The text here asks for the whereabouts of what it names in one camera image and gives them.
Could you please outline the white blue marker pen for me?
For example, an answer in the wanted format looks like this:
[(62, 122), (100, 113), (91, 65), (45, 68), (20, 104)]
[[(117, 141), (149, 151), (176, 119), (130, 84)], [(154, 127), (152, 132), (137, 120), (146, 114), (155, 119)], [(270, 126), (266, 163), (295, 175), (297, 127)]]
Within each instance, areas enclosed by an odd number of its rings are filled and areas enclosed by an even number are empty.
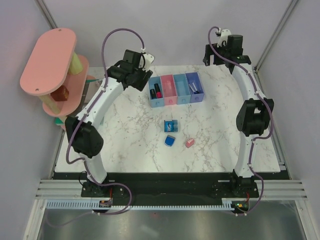
[(198, 91), (198, 89), (197, 89), (197, 87), (196, 87), (196, 85), (195, 85), (194, 82), (189, 83), (188, 85), (189, 85), (189, 88), (192, 90), (192, 92), (193, 92), (194, 94), (199, 94), (199, 93), (200, 93), (200, 92)]

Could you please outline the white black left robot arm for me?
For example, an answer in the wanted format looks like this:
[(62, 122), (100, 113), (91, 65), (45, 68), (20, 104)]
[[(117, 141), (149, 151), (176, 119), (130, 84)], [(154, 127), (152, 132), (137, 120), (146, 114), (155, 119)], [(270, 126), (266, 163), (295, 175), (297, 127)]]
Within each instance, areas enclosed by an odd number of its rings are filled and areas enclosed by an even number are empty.
[(106, 70), (99, 89), (86, 107), (75, 117), (69, 116), (65, 120), (66, 162), (69, 165), (83, 162), (87, 178), (93, 183), (92, 191), (99, 197), (109, 193), (110, 185), (104, 181), (108, 174), (101, 157), (104, 139), (98, 128), (113, 102), (126, 88), (138, 91), (145, 88), (153, 74), (150, 66), (154, 60), (150, 53), (126, 50), (123, 58)]

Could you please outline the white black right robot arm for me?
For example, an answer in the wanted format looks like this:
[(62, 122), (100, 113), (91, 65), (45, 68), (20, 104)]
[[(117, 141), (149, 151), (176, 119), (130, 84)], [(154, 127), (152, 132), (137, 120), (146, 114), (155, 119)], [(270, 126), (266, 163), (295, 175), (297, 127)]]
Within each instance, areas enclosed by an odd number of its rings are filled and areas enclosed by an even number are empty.
[(236, 80), (243, 104), (236, 116), (236, 127), (240, 133), (240, 147), (231, 179), (222, 186), (235, 197), (258, 197), (255, 183), (254, 160), (259, 140), (266, 140), (273, 132), (272, 111), (274, 101), (266, 98), (258, 86), (253, 74), (251, 60), (243, 54), (243, 36), (231, 34), (228, 29), (218, 30), (217, 43), (208, 43), (205, 47), (203, 62), (225, 65)]

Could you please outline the black pink highlighter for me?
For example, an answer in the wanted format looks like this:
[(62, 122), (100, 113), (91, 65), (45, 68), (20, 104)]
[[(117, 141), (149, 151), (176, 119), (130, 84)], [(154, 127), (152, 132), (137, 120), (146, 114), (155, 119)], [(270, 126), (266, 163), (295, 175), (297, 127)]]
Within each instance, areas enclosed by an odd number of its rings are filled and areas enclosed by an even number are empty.
[(162, 98), (162, 93), (161, 93), (161, 89), (160, 89), (160, 86), (158, 83), (155, 83), (154, 84), (154, 89), (155, 89), (155, 92), (156, 92), (156, 97), (158, 99)]

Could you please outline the black blue highlighter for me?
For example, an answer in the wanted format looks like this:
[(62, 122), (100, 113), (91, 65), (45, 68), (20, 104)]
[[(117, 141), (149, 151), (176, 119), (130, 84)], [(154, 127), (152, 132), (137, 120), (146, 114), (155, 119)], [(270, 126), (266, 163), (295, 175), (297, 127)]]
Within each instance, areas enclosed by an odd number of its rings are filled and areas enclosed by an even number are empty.
[(152, 100), (157, 98), (157, 95), (154, 89), (150, 89), (150, 98)]

